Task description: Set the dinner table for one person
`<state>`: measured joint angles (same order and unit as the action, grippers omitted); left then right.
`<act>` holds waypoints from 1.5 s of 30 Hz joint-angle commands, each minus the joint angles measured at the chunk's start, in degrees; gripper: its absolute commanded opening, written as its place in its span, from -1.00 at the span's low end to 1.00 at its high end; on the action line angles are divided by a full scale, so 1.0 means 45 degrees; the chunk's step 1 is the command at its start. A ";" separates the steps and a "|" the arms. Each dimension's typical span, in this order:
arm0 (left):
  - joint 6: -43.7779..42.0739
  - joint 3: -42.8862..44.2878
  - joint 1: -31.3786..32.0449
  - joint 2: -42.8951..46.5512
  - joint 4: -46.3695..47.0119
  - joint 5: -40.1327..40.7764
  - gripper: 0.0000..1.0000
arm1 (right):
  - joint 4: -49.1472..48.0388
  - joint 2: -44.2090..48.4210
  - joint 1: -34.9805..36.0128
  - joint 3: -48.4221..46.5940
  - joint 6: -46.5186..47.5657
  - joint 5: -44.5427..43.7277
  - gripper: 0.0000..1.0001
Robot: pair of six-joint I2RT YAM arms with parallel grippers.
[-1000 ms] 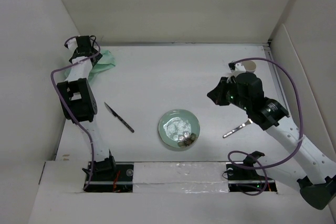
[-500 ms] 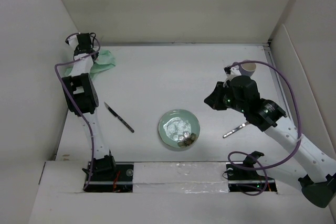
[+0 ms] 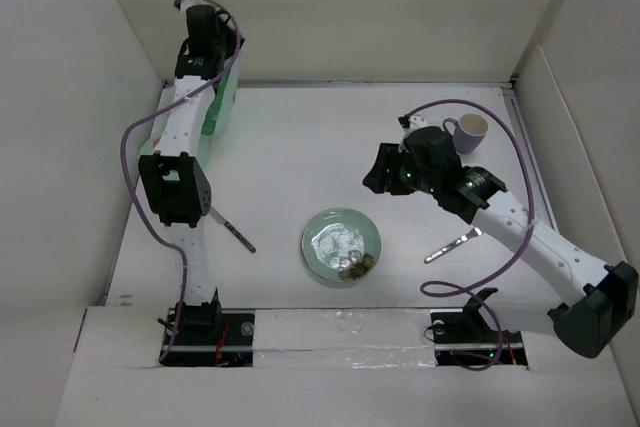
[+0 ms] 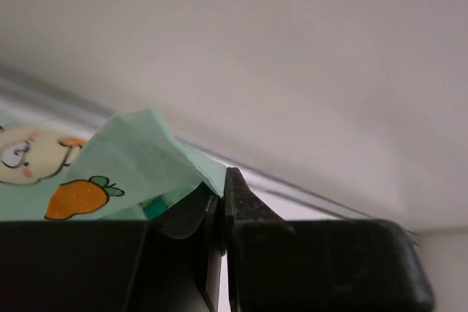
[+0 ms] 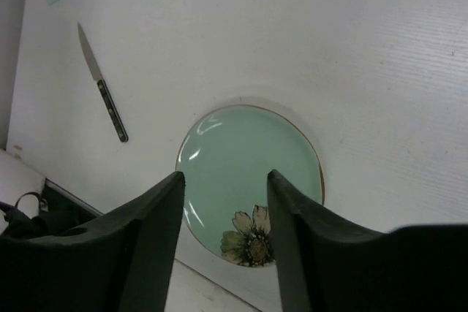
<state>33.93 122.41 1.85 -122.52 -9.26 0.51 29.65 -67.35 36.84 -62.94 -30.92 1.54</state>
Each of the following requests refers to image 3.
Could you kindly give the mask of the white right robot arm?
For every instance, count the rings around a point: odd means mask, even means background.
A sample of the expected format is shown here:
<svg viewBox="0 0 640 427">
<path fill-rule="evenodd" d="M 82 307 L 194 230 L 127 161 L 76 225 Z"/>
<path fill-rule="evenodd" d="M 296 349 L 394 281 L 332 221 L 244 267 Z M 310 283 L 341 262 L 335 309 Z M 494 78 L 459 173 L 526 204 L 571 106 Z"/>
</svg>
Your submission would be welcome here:
<svg viewBox="0 0 640 427">
<path fill-rule="evenodd" d="M 507 247 L 560 297 L 548 313 L 556 337 L 582 357 L 597 357 L 634 315 L 636 269 L 625 261 L 608 264 L 538 222 L 500 179 L 462 164 L 447 130 L 417 126 L 407 116 L 400 123 L 401 143 L 380 145 L 364 186 L 375 194 L 429 194 Z"/>
</svg>

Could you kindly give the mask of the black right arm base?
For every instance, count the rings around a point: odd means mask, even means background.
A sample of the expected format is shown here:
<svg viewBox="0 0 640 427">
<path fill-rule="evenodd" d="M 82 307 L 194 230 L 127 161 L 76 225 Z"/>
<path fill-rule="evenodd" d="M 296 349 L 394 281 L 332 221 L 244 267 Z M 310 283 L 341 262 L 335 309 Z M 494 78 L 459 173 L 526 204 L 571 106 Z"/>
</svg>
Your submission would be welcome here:
<svg viewBox="0 0 640 427">
<path fill-rule="evenodd" d="M 430 311 L 423 338 L 434 347 L 436 365 L 479 371 L 489 366 L 528 366 L 523 338 L 518 331 L 496 330 L 485 319 L 486 309 L 475 298 L 463 307 Z"/>
</svg>

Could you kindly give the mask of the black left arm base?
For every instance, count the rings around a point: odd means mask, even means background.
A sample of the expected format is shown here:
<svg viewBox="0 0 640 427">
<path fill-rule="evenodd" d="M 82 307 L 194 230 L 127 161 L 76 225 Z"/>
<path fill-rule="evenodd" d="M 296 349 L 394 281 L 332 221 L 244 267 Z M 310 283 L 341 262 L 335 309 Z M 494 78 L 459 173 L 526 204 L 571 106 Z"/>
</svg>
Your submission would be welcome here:
<svg viewBox="0 0 640 427">
<path fill-rule="evenodd" d="M 226 310 L 219 304 L 185 305 L 172 346 L 175 310 L 158 319 L 164 328 L 159 364 L 165 367 L 240 368 L 253 366 L 255 312 Z"/>
</svg>

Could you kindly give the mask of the green cartoon print cloth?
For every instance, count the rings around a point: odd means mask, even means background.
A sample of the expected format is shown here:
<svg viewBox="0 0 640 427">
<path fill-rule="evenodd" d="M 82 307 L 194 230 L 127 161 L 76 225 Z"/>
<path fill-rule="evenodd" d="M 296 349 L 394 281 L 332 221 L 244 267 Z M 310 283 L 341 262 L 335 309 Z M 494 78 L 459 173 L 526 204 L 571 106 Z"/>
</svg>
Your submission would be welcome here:
<svg viewBox="0 0 640 427">
<path fill-rule="evenodd" d="M 234 105 L 238 77 L 234 56 L 221 63 L 212 58 L 179 56 L 173 98 L 159 110 L 139 156 L 173 158 L 186 154 L 206 166 Z"/>
</svg>

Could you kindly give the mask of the pale green floral plate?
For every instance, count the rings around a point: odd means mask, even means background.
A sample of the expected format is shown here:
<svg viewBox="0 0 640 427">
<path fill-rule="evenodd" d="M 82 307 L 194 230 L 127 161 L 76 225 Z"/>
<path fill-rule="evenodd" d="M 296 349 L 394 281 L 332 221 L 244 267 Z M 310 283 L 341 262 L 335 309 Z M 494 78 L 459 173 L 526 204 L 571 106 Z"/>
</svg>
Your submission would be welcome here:
<svg viewBox="0 0 640 427">
<path fill-rule="evenodd" d="M 301 251 L 307 267 L 332 285 L 360 282 L 377 266 L 382 239 L 364 213 L 333 208 L 314 215 L 303 229 Z"/>
</svg>

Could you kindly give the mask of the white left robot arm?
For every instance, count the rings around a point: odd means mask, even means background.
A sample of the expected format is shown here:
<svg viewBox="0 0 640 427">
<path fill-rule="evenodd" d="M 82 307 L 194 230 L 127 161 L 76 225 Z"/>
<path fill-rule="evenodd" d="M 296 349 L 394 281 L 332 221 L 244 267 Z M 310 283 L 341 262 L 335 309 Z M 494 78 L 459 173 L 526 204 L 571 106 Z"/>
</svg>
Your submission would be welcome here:
<svg viewBox="0 0 640 427">
<path fill-rule="evenodd" d="M 174 108 L 138 168 L 167 243 L 187 268 L 184 306 L 209 304 L 216 291 L 206 258 L 204 218 L 212 203 L 205 167 L 234 105 L 244 43 L 229 13 L 210 0 L 176 0 L 187 37 L 174 71 Z"/>
</svg>

